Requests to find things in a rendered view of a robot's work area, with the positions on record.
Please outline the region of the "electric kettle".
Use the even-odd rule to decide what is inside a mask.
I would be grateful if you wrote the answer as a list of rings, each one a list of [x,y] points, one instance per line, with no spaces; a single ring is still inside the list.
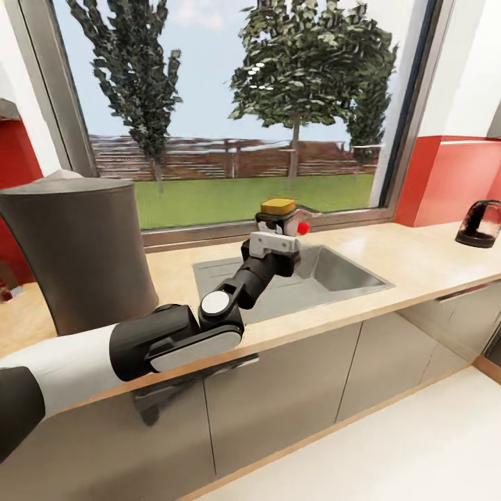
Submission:
[[[456,240],[466,246],[489,248],[501,233],[501,200],[481,200],[462,221]]]

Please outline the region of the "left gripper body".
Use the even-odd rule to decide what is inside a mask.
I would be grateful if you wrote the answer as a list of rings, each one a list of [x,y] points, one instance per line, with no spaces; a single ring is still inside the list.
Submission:
[[[294,273],[294,255],[289,252],[272,250],[264,258],[249,255],[250,243],[245,242],[241,245],[241,252],[244,263],[241,270],[248,270],[260,278],[263,287],[267,287],[275,275],[283,277],[292,277]]]

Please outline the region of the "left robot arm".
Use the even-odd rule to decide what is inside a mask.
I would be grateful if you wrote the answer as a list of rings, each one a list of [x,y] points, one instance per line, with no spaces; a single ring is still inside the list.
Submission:
[[[245,332],[240,308],[253,309],[275,275],[292,277],[299,237],[252,232],[244,263],[189,305],[24,347],[0,360],[0,464],[43,420],[150,372],[157,374],[234,349]]]

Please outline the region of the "bottle of coffee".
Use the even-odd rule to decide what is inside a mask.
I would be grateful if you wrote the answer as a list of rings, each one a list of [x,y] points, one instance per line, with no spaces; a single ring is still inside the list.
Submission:
[[[298,237],[297,230],[303,211],[301,206],[296,204],[295,199],[270,198],[260,205],[260,209],[261,212],[255,215],[260,232]],[[294,255],[294,270],[296,270],[302,263],[301,255],[299,251],[292,253]]]

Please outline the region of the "paper coffee filter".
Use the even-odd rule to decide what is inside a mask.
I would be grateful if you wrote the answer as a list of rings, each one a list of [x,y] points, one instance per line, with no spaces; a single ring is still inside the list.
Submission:
[[[47,180],[56,180],[56,179],[65,179],[65,178],[81,178],[81,175],[79,175],[76,172],[72,172],[71,170],[64,170],[64,169],[58,169],[56,172],[52,173],[51,175],[48,175],[46,177],[43,177],[42,179],[36,180],[33,183],[36,182],[46,182]]]

